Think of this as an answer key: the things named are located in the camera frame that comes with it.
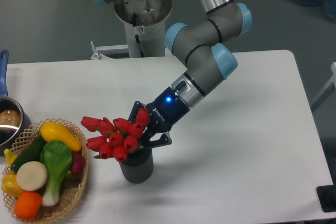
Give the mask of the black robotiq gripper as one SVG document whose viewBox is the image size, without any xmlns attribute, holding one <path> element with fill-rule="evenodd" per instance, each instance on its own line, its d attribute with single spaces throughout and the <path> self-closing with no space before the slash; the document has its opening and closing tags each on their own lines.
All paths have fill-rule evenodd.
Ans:
<svg viewBox="0 0 336 224">
<path fill-rule="evenodd" d="M 147 105 L 140 101 L 135 101 L 130 112 L 128 121 L 134 122 L 141 108 L 146 108 L 150 114 L 150 123 L 141 139 L 141 146 L 144 148 L 157 148 L 172 144 L 169 130 L 179 121 L 190 108 L 175 94 L 171 87 L 166 88 L 153 102 Z M 151 140 L 151 138 L 160 134 L 159 139 Z"/>
</svg>

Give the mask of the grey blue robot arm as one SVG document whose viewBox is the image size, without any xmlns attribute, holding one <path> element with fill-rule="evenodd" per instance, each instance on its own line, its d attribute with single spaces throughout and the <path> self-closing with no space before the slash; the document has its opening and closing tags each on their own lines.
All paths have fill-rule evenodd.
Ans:
<svg viewBox="0 0 336 224">
<path fill-rule="evenodd" d="M 224 42 L 250 29 L 250 10 L 234 0 L 201 0 L 205 21 L 192 27 L 177 23 L 166 28 L 172 0 L 95 2 L 114 4 L 115 14 L 124 23 L 131 58 L 163 56 L 169 50 L 186 67 L 170 87 L 146 105 L 150 122 L 140 147 L 170 144 L 171 127 L 237 68 L 237 60 Z"/>
</svg>

